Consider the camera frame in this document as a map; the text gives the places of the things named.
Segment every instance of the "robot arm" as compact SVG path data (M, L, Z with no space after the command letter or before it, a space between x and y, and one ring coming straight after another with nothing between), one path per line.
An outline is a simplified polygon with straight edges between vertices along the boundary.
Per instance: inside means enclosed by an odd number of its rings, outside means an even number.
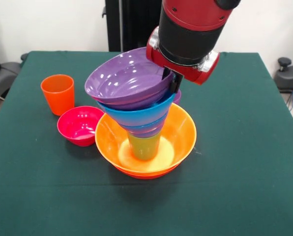
M204 83L219 60L213 48L232 10L240 0L163 0L160 24L146 47L146 57L173 70L177 92L182 77Z

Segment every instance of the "yellow cup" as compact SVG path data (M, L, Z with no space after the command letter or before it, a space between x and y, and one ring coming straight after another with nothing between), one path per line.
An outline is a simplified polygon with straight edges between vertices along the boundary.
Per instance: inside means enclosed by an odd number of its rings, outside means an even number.
M137 159L148 161L156 156L161 132L149 138L137 138L129 132L127 134L131 151Z

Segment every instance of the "orange bowl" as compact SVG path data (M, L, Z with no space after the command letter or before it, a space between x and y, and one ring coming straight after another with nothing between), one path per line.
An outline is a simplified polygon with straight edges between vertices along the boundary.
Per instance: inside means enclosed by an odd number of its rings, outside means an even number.
M102 116L95 133L97 148L107 161L129 176L144 179L172 171L189 155L197 138L190 115L174 103L161 130L158 153L149 161L133 156L126 130L109 115Z

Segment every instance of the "pink bowl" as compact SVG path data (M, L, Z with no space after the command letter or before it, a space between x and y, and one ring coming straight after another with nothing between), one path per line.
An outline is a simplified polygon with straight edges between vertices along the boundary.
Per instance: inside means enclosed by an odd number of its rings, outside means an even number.
M104 112L96 107L75 107L57 122L59 133L75 145L86 147L95 143L95 130Z

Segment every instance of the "magenta bowl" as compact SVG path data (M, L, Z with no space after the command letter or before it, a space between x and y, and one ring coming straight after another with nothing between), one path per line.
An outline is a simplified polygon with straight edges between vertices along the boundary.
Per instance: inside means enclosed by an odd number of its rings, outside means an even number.
M95 143L95 130L104 112L96 107L75 107L57 122L59 133L75 145L86 147Z
M163 68L146 58L146 48L122 53L94 70L85 83L88 95L113 109L142 109L168 90L174 73L162 79Z

